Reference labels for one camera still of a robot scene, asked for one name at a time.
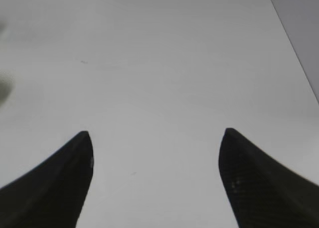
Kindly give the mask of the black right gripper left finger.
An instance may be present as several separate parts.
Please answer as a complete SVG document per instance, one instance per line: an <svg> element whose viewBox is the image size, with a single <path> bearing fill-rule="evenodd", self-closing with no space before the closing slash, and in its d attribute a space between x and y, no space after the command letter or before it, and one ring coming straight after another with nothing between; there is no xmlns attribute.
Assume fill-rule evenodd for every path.
<svg viewBox="0 0 319 228"><path fill-rule="evenodd" d="M74 228L94 171L93 145L81 131L38 166L0 190L2 228Z"/></svg>

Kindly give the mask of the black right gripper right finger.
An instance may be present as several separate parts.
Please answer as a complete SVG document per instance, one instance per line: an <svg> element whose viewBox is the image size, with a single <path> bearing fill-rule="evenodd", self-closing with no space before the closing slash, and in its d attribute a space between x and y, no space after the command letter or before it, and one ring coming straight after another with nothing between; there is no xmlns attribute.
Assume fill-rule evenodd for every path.
<svg viewBox="0 0 319 228"><path fill-rule="evenodd" d="M319 187L234 128L219 150L220 177L240 228L317 228Z"/></svg>

